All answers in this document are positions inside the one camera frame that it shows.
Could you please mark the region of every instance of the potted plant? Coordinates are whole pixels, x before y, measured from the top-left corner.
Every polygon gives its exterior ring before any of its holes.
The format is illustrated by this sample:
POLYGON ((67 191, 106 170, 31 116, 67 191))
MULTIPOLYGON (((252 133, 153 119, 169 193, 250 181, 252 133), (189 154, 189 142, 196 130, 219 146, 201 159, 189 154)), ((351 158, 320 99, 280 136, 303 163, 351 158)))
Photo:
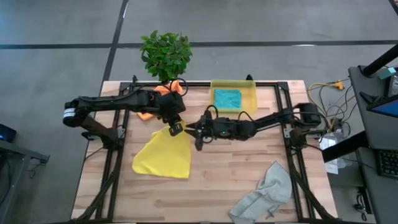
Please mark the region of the potted plant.
POLYGON ((169 80, 185 73, 192 56, 188 37, 172 33, 157 35, 155 30, 150 37, 142 36, 141 39, 144 41, 140 49, 141 59, 152 77, 158 76, 159 81, 167 84, 169 80))

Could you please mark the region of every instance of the gray towel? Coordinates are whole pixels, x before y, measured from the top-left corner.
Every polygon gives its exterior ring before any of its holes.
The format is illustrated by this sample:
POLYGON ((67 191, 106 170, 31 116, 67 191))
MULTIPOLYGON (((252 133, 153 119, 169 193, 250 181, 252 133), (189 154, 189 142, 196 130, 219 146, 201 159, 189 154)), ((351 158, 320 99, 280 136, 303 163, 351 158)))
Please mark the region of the gray towel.
POLYGON ((273 214, 279 205, 287 203, 292 195, 289 174, 274 162, 260 180, 257 190, 247 194, 229 211, 235 224, 252 224, 266 211, 273 214))

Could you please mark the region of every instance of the wooden tabletop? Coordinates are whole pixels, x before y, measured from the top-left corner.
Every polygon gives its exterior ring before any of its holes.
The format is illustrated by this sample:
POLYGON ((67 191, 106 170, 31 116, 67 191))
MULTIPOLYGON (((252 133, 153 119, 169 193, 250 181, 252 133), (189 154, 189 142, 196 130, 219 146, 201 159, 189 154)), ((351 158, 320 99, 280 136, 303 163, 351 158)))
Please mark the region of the wooden tabletop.
MULTIPOLYGON (((293 105, 308 102, 302 80, 287 82, 293 105)), ((104 82, 101 96, 117 95, 119 84, 120 82, 104 82)), ((196 122, 203 114, 210 104, 209 92, 209 87, 190 87, 188 94, 183 98, 187 110, 180 114, 187 123, 196 122)), ((274 89, 257 87, 257 105, 258 110, 253 116, 254 119, 277 112, 274 89)), ((113 116, 113 111, 98 112, 96 120, 111 127, 113 116)), ((278 126, 257 133, 247 141, 222 139, 213 141, 204 145, 202 152, 195 150, 194 139, 191 138, 192 163, 190 177, 187 180, 135 173, 131 169, 134 156, 149 141, 151 133, 162 129, 165 125, 155 118, 143 122, 135 113, 130 112, 114 222, 231 222, 228 212, 244 195, 256 189, 257 182, 264 177, 266 170, 274 161, 289 171, 282 131, 278 126)), ((308 142, 317 144, 311 139, 308 142)), ((90 142, 87 154, 91 154, 101 146, 100 141, 90 142)), ((328 212, 337 217, 321 152, 306 148, 303 150, 303 157, 311 191, 328 212)), ((72 218, 81 215, 98 193, 105 158, 106 150, 101 150, 85 162, 72 218)), ((307 217, 301 191, 300 198, 307 217)), ((104 215, 108 210, 108 200, 107 196, 104 215)), ((267 213, 257 221, 297 221, 293 197, 288 204, 280 206, 275 217, 266 220, 266 216, 267 213)))

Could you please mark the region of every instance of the yellow plastic tray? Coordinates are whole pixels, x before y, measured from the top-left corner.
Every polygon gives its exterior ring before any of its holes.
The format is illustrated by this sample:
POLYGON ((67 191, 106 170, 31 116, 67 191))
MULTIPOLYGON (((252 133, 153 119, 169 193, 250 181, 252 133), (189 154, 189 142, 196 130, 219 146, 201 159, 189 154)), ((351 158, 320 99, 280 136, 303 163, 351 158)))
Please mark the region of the yellow plastic tray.
POLYGON ((212 80, 210 83, 210 101, 214 104, 214 89, 239 90, 241 109, 217 108, 220 113, 240 113, 246 111, 253 115, 257 110, 256 83, 252 80, 212 80))

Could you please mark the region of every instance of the gray floor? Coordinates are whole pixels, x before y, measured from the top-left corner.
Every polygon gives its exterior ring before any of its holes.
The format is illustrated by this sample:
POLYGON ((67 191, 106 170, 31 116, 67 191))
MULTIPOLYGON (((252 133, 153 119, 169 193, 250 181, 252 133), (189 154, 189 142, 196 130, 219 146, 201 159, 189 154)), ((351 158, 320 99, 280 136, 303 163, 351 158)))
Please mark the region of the gray floor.
MULTIPOLYGON (((121 3, 0 0, 0 44, 110 43, 121 3)), ((119 42, 138 42, 155 29, 182 31, 197 42, 389 40, 398 36, 398 17, 387 0, 130 0, 119 42)), ((183 78, 242 79, 250 73, 258 80, 330 82, 390 47, 194 48, 183 78)), ((63 104, 98 94, 108 54, 109 49, 0 50, 0 123, 18 131, 18 145, 51 154, 34 179, 27 173, 13 223, 69 219, 87 142, 80 129, 62 124, 63 104)), ((137 49, 118 49, 110 80, 130 80, 133 74, 150 80, 143 68, 137 49)), ((327 105, 343 94, 323 93, 327 105)), ((349 123, 351 134, 363 130, 358 110, 349 123)), ((339 217, 360 222, 360 213, 351 209, 355 188, 345 186, 345 194, 337 182, 331 180, 339 217)))

